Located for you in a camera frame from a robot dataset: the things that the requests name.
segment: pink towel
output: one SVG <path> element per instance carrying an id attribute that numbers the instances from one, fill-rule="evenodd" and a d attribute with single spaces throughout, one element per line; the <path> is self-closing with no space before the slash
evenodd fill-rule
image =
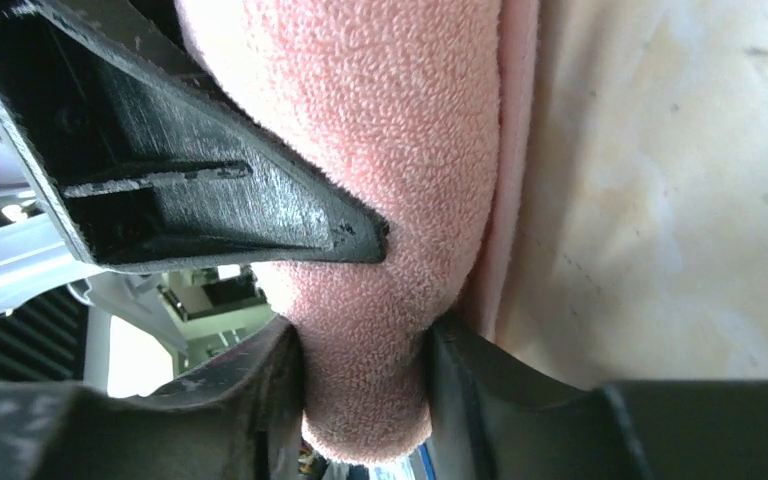
<path id="1" fill-rule="evenodd" d="M 513 50 L 528 64 L 536 0 L 519 3 L 526 8 L 506 12 L 522 15 L 511 22 L 521 22 L 532 43 Z M 383 264 L 269 263 L 255 272 L 302 338 L 305 438 L 352 463 L 404 455 L 430 433 L 423 331 L 455 303 L 485 230 L 484 258 L 496 263 L 495 274 L 504 276 L 508 252 L 491 250 L 510 250 L 516 208 L 508 203 L 518 201 L 511 190 L 519 191 L 524 159 L 509 145 L 517 139 L 504 139 L 499 157 L 501 0 L 177 6 L 191 53 L 229 96 L 390 222 Z M 517 81 L 528 78 L 511 90 L 522 98 L 510 99 L 516 105 L 502 110 L 503 123 L 511 117 L 511 129 L 522 129 L 531 78 L 516 71 Z M 507 213 L 488 227 L 499 165 L 505 192 L 496 194 L 496 209 Z M 482 282 L 494 276 L 477 272 Z M 482 293 L 475 311 L 492 311 L 486 299 L 494 295 Z M 487 330 L 492 319 L 478 324 Z"/>

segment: triangular black bracket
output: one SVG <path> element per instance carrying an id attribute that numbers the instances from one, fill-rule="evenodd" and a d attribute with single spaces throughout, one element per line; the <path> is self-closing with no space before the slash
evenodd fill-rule
<path id="1" fill-rule="evenodd" d="M 256 125 L 128 0 L 0 1 L 0 133 L 84 262 L 386 254 L 380 215 Z"/>

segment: speckled surface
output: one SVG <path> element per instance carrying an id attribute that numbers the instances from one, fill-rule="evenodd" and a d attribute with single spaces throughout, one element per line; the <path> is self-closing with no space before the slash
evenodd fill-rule
<path id="1" fill-rule="evenodd" d="M 497 341 L 579 386 L 768 378 L 768 1 L 546 2 Z"/>

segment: floor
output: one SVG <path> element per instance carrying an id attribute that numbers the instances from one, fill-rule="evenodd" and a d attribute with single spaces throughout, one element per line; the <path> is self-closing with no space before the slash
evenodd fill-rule
<path id="1" fill-rule="evenodd" d="M 499 343 L 582 387 L 768 378 L 768 0 L 543 4 Z"/>

